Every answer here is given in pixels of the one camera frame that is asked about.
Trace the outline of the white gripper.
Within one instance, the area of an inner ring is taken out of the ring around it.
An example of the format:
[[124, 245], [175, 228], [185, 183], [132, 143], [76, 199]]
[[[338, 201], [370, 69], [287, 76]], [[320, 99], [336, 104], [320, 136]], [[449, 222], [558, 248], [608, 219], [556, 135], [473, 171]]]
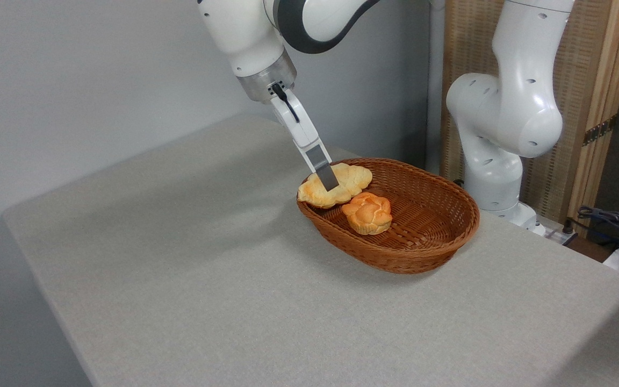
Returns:
[[307, 157], [325, 191], [336, 189], [339, 182], [331, 167], [332, 159], [299, 98], [291, 90], [273, 89], [272, 106], [279, 122], [292, 135], [296, 147]]

